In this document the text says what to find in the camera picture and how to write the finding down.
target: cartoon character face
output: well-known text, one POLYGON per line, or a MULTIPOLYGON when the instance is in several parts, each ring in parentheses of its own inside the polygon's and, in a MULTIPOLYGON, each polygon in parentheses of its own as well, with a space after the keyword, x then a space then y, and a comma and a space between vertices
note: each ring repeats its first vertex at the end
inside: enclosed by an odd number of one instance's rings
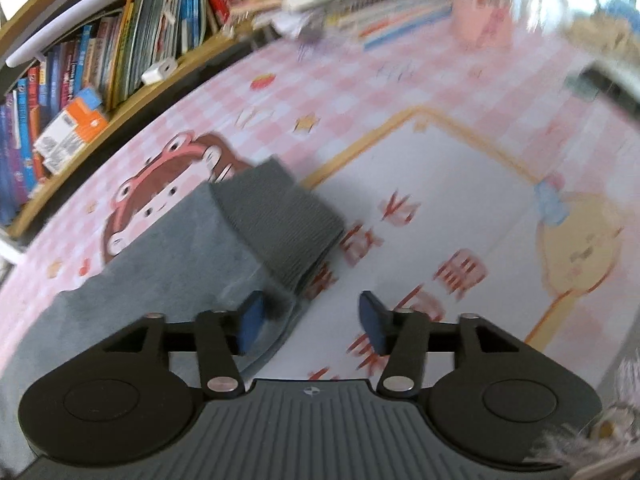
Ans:
POLYGON ((605 198, 588 194, 562 197, 568 215, 554 225, 541 222, 538 241, 546 283, 555 294, 581 296, 609 275, 620 254, 622 218, 605 198))
POLYGON ((250 165, 239 160, 215 134, 176 135, 162 153, 146 162, 113 197, 113 213, 102 237, 105 263, 111 261, 150 225, 204 180, 219 182, 250 165))

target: white power adapter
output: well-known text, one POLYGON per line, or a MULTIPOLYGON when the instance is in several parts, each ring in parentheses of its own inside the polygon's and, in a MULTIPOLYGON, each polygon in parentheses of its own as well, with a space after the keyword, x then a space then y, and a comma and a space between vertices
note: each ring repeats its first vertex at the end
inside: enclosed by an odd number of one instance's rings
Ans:
POLYGON ((178 63, 173 57, 153 63, 153 65, 147 68, 143 73, 142 82, 145 85, 153 85, 160 81, 164 81, 175 72, 176 68, 178 68, 178 63))

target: ribbed gray surface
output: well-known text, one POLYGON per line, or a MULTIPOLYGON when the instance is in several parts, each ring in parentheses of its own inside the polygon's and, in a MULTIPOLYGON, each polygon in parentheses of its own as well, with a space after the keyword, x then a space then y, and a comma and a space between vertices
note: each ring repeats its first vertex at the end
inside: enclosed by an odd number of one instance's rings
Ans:
POLYGON ((257 381, 241 399, 210 402, 181 441, 151 458, 99 470, 40 459, 20 478, 566 480, 567 475, 475 464, 444 446, 415 406, 381 399, 365 381, 257 381))

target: pink bottle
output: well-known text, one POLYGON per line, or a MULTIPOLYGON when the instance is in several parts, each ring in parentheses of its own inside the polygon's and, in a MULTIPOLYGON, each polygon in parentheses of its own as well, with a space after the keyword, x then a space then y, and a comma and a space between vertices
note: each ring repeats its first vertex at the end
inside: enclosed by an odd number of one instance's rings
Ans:
POLYGON ((453 0, 453 27, 469 46, 510 46, 511 0, 453 0))

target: cartoon girl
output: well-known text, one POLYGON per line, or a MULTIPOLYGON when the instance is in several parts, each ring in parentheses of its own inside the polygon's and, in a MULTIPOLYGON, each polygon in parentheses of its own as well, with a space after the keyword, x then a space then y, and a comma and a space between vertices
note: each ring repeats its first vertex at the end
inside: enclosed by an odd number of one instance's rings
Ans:
POLYGON ((113 197, 113 213, 102 236, 105 264, 203 180, 219 182, 250 167, 217 134, 176 135, 113 197))
POLYGON ((578 298, 593 292, 618 262, 622 215, 606 198, 559 193, 551 179, 536 186, 542 220, 537 245, 543 281, 555 298, 526 342, 537 349, 551 341, 578 298))

